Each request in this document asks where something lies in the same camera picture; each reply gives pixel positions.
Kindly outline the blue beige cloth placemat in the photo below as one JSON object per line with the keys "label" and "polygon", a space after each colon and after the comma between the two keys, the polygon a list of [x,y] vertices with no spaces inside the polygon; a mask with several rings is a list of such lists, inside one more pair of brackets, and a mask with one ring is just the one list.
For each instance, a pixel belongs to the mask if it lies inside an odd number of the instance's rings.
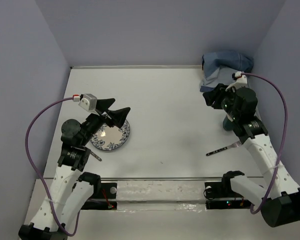
{"label": "blue beige cloth placemat", "polygon": [[218,84],[233,83],[232,74],[238,71],[250,73],[254,67],[254,58],[235,50],[208,52],[202,55],[201,69],[203,77],[200,92],[210,92]]}

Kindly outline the blue floral ceramic plate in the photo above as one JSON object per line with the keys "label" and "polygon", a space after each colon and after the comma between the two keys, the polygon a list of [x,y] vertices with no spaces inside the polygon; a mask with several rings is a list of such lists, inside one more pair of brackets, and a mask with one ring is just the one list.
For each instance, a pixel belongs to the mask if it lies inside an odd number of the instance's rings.
{"label": "blue floral ceramic plate", "polygon": [[90,142],[101,151],[114,151],[128,140],[130,133],[131,127],[127,119],[121,128],[109,127],[104,123],[90,139]]}

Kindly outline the dark green mug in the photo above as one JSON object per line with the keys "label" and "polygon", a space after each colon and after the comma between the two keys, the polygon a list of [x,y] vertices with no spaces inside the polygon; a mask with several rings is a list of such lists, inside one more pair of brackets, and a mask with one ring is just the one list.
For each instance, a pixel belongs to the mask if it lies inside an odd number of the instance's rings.
{"label": "dark green mug", "polygon": [[226,115],[223,119],[222,128],[227,132],[231,132],[235,128],[235,123],[229,118],[228,115]]}

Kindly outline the silver fork dark handle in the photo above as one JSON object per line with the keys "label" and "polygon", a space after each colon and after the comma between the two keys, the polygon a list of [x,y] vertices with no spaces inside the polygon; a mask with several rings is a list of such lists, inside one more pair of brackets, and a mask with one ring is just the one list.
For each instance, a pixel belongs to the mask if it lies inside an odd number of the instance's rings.
{"label": "silver fork dark handle", "polygon": [[206,154],[207,157],[211,156],[211,155],[214,155],[214,154],[217,154],[217,153],[220,153],[220,152],[223,152],[223,151],[226,151],[226,150],[229,150],[231,148],[238,148],[242,145],[241,141],[236,141],[228,146],[225,146],[225,147],[222,147],[222,148],[219,148],[219,149],[216,149],[216,150],[213,150],[211,152],[208,152]]}

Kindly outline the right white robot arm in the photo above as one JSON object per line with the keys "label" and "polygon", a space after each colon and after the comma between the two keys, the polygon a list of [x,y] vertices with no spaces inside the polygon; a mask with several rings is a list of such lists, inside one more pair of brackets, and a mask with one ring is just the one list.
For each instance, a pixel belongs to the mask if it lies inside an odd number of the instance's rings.
{"label": "right white robot arm", "polygon": [[293,180],[274,150],[268,130],[255,115],[256,93],[247,87],[235,89],[218,84],[203,94],[207,106],[224,110],[233,123],[233,132],[250,153],[267,187],[249,180],[239,170],[222,176],[218,193],[226,198],[239,195],[251,203],[251,211],[260,211],[270,227],[300,221],[300,186]]}

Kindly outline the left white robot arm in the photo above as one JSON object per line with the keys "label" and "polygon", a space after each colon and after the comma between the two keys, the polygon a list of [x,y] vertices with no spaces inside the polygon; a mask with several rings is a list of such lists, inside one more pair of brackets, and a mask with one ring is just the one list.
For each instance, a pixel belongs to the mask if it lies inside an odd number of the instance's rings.
{"label": "left white robot arm", "polygon": [[114,98],[97,99],[92,94],[75,94],[70,100],[89,113],[84,122],[66,120],[61,126],[61,152],[51,185],[47,185],[34,164],[29,151],[29,135],[25,135],[25,151],[28,160],[41,180],[46,192],[40,208],[29,224],[23,224],[18,232],[22,240],[66,240],[77,230],[69,231],[72,222],[78,222],[82,206],[89,198],[100,194],[102,183],[97,174],[86,172],[91,155],[87,143],[103,126],[121,128],[130,107],[110,110]]}

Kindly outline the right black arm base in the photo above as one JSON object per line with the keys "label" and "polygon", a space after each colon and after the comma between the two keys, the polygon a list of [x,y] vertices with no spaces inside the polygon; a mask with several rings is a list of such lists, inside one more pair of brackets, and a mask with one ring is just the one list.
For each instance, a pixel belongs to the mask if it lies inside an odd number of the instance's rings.
{"label": "right black arm base", "polygon": [[226,190],[221,181],[204,183],[203,196],[207,210],[249,209],[251,202],[232,190]]}

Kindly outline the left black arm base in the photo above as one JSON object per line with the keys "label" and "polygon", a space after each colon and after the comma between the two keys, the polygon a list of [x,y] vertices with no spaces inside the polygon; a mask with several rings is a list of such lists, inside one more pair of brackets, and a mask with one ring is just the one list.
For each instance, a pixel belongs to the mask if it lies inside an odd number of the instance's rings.
{"label": "left black arm base", "polygon": [[99,210],[108,211],[117,209],[117,188],[116,182],[102,182],[101,189],[94,192],[92,196],[86,200],[81,210]]}

